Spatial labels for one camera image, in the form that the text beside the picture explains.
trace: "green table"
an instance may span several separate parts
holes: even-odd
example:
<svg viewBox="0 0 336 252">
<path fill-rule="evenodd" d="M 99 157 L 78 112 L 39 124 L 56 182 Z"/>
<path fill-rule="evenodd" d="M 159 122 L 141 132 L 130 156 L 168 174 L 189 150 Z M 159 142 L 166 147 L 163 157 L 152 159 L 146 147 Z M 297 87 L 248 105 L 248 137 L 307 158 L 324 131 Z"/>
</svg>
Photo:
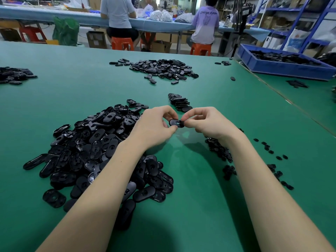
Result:
<svg viewBox="0 0 336 252">
<path fill-rule="evenodd" d="M 28 43 L 1 42 L 0 49 L 0 66 L 29 68 L 39 76 L 20 86 L 0 85 L 0 251 L 34 251 L 65 215 L 62 208 L 42 200 L 51 188 L 49 179 L 38 175 L 42 166 L 22 169 L 25 162 L 48 151 L 55 128 L 107 106 L 126 104 L 129 98 L 150 107 L 169 104 L 170 92 L 187 97 L 193 107 L 215 106 L 251 140 L 271 145 L 274 155 L 253 142 L 267 164 L 277 164 L 283 180 L 295 187 L 290 194 L 336 246 L 336 139 L 239 64 L 214 64 L 226 60 L 219 57 Z M 142 73 L 109 65 L 120 58 L 179 59 L 199 78 L 176 85 L 157 78 L 151 85 Z M 238 179 L 223 179 L 226 163 L 204 140 L 183 128 L 148 151 L 174 178 L 174 191 L 161 204 L 137 204 L 131 227 L 112 234 L 109 251 L 259 250 Z M 289 160 L 275 158 L 282 154 Z M 69 198 L 70 190 L 61 192 Z"/>
<path fill-rule="evenodd" d="M 336 136 L 336 95 L 331 92 L 336 86 L 335 79 L 327 82 L 298 79 L 309 88 L 294 88 L 286 82 L 293 78 L 257 73 L 255 75 Z"/>
</svg>

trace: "person's right hand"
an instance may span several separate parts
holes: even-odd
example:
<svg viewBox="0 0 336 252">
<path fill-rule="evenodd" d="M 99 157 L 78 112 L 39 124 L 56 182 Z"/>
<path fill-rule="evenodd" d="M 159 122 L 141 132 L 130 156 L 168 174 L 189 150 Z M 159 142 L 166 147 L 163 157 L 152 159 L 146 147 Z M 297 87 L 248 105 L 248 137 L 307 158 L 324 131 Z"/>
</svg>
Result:
<svg viewBox="0 0 336 252">
<path fill-rule="evenodd" d="M 242 134 L 215 107 L 191 109 L 182 116 L 181 121 L 184 121 L 185 127 L 195 128 L 196 132 L 218 139 L 221 144 Z"/>
</svg>

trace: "black hair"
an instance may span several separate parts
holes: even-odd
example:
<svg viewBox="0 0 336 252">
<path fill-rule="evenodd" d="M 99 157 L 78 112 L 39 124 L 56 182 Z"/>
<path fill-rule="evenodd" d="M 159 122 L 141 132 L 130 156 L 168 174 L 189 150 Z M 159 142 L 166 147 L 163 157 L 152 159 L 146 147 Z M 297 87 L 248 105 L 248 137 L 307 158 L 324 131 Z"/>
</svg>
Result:
<svg viewBox="0 0 336 252">
<path fill-rule="evenodd" d="M 208 6 L 215 6 L 218 0 L 205 0 Z"/>
</svg>

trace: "green sack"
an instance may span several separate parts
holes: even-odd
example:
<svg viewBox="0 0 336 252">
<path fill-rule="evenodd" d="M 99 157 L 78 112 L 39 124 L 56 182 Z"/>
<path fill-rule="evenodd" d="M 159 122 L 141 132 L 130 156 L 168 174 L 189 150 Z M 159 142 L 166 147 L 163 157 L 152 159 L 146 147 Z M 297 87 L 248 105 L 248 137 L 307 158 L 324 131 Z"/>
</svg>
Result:
<svg viewBox="0 0 336 252">
<path fill-rule="evenodd" d="M 60 19 L 54 17 L 55 29 L 53 40 L 58 40 L 60 45 L 77 46 L 79 23 L 72 18 Z"/>
</svg>

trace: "red plastic stool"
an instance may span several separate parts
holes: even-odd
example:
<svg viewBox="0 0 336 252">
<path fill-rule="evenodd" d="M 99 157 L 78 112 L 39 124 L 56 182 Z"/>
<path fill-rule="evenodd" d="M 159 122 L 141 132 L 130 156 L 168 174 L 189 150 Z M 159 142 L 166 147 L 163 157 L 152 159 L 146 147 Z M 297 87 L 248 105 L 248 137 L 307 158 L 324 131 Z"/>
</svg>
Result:
<svg viewBox="0 0 336 252">
<path fill-rule="evenodd" d="M 131 38 L 111 38 L 112 49 L 114 50 L 129 50 L 128 45 L 131 45 L 131 51 L 134 51 L 133 41 Z"/>
<path fill-rule="evenodd" d="M 23 36 L 23 33 L 25 33 L 28 36 L 31 42 L 45 42 L 47 40 L 47 37 L 45 37 L 42 30 L 37 27 L 32 27 L 32 26 L 20 27 L 19 31 L 20 31 L 21 39 L 23 42 L 26 42 L 25 37 Z M 37 33 L 40 33 L 42 35 L 42 38 L 44 39 L 44 41 L 40 40 L 37 37 L 36 35 Z"/>
<path fill-rule="evenodd" d="M 190 54 L 195 56 L 205 56 L 207 52 L 208 56 L 211 56 L 211 44 L 205 45 L 205 44 L 193 43 L 191 46 Z"/>
<path fill-rule="evenodd" d="M 151 37 L 151 33 L 149 32 L 145 32 L 145 36 L 146 36 L 146 41 L 149 41 L 149 38 Z M 140 47 L 142 47 L 142 45 L 144 45 L 143 40 L 140 38 Z"/>
</svg>

